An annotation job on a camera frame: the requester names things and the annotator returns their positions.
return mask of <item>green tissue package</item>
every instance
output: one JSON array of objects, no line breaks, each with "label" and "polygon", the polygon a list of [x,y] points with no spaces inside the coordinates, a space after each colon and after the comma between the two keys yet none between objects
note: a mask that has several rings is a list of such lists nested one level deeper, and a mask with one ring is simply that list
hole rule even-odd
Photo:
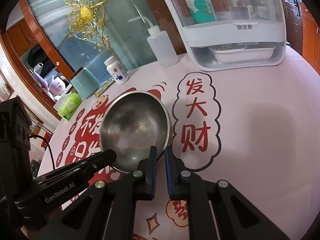
[{"label": "green tissue package", "polygon": [[67,94],[58,100],[54,108],[62,118],[69,121],[81,102],[82,99],[76,93]]}]

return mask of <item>wooden cabinet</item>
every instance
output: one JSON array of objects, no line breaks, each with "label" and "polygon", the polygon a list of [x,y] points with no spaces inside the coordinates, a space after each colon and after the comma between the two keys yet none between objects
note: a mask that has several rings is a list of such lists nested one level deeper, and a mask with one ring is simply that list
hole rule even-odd
[{"label": "wooden cabinet", "polygon": [[5,34],[19,57],[37,43],[24,18],[11,26]]},{"label": "wooden cabinet", "polygon": [[303,27],[303,58],[320,73],[319,26],[304,3],[300,3]]}]

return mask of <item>table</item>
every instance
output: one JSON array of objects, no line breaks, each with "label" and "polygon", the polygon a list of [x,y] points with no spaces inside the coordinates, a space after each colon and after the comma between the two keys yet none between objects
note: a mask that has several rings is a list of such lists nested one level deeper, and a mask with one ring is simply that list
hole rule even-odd
[{"label": "table", "polygon": [[[50,141],[56,167],[100,151],[99,126],[117,96],[150,91],[170,113],[173,152],[188,168],[228,180],[290,239],[301,239],[320,210],[320,77],[298,53],[287,48],[277,66],[211,73],[184,55],[173,67],[154,62],[130,75],[60,122]],[[47,150],[39,175],[51,170]],[[106,167],[90,183],[119,178]],[[169,201],[160,159],[156,198],[137,203],[133,239],[188,239],[184,204]]]}]

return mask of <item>white medicine bottle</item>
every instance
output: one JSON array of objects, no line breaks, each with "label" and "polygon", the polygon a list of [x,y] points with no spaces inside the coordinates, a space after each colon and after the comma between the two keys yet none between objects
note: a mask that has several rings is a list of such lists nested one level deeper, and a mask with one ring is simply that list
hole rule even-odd
[{"label": "white medicine bottle", "polygon": [[130,76],[125,67],[114,56],[109,57],[104,64],[117,84],[121,85],[127,82]]},{"label": "white medicine bottle", "polygon": [[162,67],[171,67],[175,65],[178,61],[178,56],[167,32],[161,31],[158,25],[153,26],[152,22],[144,16],[135,17],[128,22],[138,19],[144,19],[150,25],[150,28],[148,29],[150,36],[147,38],[147,41],[159,64]]}]

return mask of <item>ceramic cup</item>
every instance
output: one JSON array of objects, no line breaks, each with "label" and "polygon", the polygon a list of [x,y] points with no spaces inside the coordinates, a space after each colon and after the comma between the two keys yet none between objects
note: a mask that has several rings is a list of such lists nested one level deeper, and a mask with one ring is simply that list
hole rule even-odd
[{"label": "ceramic cup", "polygon": [[70,83],[82,99],[92,96],[100,86],[99,80],[85,67],[81,67],[72,75]]}]

